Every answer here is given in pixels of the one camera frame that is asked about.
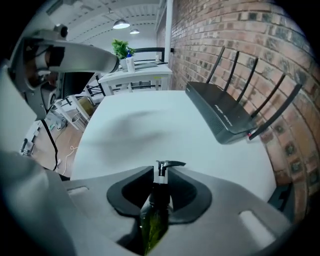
green plant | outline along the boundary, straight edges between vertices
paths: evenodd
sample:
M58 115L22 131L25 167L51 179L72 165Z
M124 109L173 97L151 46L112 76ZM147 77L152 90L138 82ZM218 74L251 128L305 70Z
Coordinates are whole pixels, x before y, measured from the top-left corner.
M114 54L120 59L123 60L127 57L128 51L133 56L136 53L136 50L128 47L128 42L114 39L112 42Z

green bottle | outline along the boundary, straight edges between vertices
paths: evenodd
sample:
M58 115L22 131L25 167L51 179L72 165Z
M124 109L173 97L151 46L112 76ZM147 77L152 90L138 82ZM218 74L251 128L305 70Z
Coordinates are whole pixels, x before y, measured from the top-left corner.
M143 255L147 255L160 241L169 227L170 193L165 184L168 167L184 166L179 161L158 161L159 181L154 182L149 197L149 205L142 208L140 214L140 228L143 242Z

black router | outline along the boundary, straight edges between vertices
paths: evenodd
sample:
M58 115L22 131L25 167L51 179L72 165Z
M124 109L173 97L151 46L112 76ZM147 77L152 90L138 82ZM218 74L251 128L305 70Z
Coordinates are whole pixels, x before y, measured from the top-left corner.
M236 52L231 73L225 87L221 88L215 84L209 84L219 64L222 54L224 53L224 50L225 47L223 46L206 83L190 81L186 85L185 92L192 100L193 104L197 107L202 117L210 127L216 140L220 144L232 143L246 136L248 136L249 140L252 140L256 136L264 132L284 112L284 110L289 106L289 104L298 94L302 85L297 84L292 90L289 97L275 112L275 114L264 124L257 127L254 118L275 94L276 90L279 88L286 75L282 74L280 80L278 81L272 92L269 94L269 96L261 104L261 106L258 107L256 111L249 114L240 104L240 100L243 97L255 72L258 58L256 58L254 61L248 80L246 81L239 97L237 99L234 99L230 94L227 93L227 89L237 65L239 51Z

white tabletop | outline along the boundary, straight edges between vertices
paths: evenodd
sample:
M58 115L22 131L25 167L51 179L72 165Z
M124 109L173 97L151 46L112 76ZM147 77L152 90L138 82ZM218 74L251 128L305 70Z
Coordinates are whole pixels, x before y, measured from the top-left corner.
M71 179L87 179L156 160L235 182L269 200L276 188L260 138L221 145L184 91L145 91L105 97L78 146Z
M105 74L102 78L99 79L99 83L105 83L117 79L129 78L129 77L139 77L139 76L147 76L147 75L171 75L172 71L165 64L158 65L155 67L148 67L137 69L134 73L117 71L114 73Z

red brick wall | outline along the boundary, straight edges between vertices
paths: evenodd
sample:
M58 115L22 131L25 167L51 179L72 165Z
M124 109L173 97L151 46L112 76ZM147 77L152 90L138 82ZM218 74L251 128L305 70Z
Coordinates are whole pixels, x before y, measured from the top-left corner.
M303 84L294 102L261 136L277 184L294 184L295 218L300 220L320 187L320 72L301 30L281 7L270 2L174 0L171 88L184 90L187 81L205 82L223 45L226 49L211 82L225 86L239 50L228 88L234 97L241 92L254 57L259 57L242 101L248 112L263 102L282 72L287 75L260 112L260 123L275 113L296 83ZM163 35L160 26L158 38Z

